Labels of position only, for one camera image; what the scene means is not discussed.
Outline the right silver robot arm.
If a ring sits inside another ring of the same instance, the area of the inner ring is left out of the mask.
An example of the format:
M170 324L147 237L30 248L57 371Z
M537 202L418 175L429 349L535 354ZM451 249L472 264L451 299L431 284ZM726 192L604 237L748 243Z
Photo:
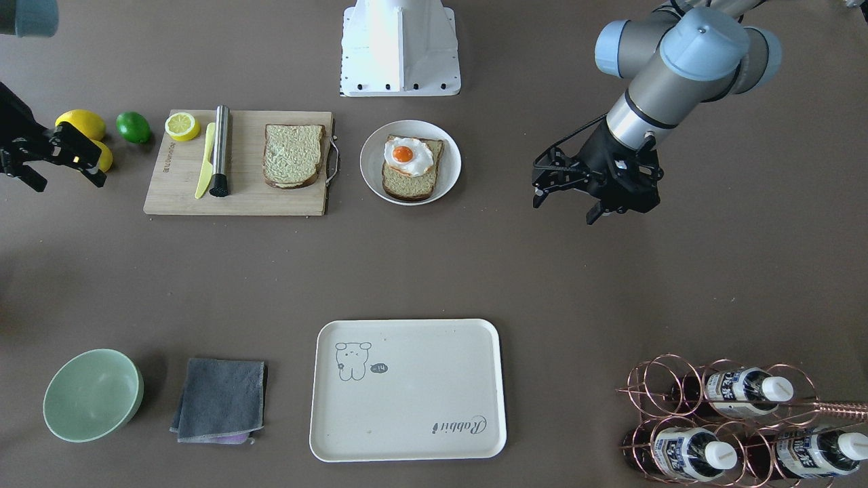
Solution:
M17 37L52 37L59 20L56 1L3 1L2 34ZM77 170L97 188L106 175L98 167L102 152L73 124L61 121L55 129L39 124L32 110L6 85L1 86L2 171L34 191L44 191L47 180L29 165L47 161Z

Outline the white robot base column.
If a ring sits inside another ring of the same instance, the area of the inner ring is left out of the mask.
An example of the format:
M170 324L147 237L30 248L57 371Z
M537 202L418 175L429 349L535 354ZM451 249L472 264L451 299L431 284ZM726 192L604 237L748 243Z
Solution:
M357 1L343 12L341 49L341 96L461 92L455 14L440 1Z

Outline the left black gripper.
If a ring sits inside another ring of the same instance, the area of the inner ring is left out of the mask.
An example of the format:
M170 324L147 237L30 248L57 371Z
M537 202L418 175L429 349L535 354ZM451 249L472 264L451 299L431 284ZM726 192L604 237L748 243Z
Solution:
M663 176L655 147L651 131L639 139L638 148L626 147L604 121L573 157L553 143L534 160L533 208L552 192L579 190L597 200L586 213L587 225L604 214L648 213L660 203L658 182Z

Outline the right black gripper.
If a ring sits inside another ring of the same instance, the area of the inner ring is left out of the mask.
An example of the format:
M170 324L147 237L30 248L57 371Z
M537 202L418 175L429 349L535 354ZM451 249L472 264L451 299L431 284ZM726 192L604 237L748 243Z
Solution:
M35 192L43 192L47 180L28 166L28 161L47 161L82 173L96 188L106 182L99 169L102 149L90 139L75 141L75 126L60 121L53 129L41 126L32 110L1 84L1 148L2 170L17 178Z

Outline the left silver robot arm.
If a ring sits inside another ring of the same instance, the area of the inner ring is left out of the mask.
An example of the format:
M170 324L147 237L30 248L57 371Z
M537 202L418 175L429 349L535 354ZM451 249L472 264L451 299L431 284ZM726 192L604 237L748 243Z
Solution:
M552 192L596 200L586 215L647 213L660 203L661 142L701 103L750 92L778 73L783 49L768 30L742 24L757 1L669 1L644 20L605 25L595 44L599 71L629 80L571 157L560 142L534 161L533 207Z

